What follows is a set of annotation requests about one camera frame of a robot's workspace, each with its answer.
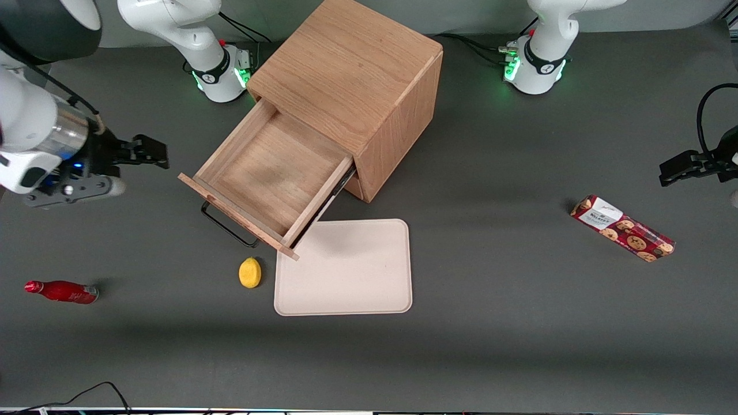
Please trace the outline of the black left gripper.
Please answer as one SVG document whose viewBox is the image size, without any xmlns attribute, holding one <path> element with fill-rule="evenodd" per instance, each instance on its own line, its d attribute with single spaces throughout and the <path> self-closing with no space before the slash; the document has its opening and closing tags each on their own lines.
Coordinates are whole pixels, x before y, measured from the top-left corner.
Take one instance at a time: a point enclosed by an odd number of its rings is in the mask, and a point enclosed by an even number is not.
<svg viewBox="0 0 738 415">
<path fill-rule="evenodd" d="M 662 187 L 670 186 L 685 178 L 718 174 L 720 182 L 737 179 L 737 129 L 726 131 L 713 150 L 685 150 L 659 165 L 659 181 Z"/>
</svg>

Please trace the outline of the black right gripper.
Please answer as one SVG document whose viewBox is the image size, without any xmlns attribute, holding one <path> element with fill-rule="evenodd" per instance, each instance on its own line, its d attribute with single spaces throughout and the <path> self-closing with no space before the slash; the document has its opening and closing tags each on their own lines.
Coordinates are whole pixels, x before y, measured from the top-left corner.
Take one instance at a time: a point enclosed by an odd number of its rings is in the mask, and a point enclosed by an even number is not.
<svg viewBox="0 0 738 415">
<path fill-rule="evenodd" d="M 143 134 L 131 140 L 131 152 L 119 152 L 122 140 L 111 130 L 102 134 L 90 133 L 81 149 L 82 176 L 109 176 L 121 178 L 122 165 L 154 165 L 169 169 L 168 147 Z"/>
</svg>

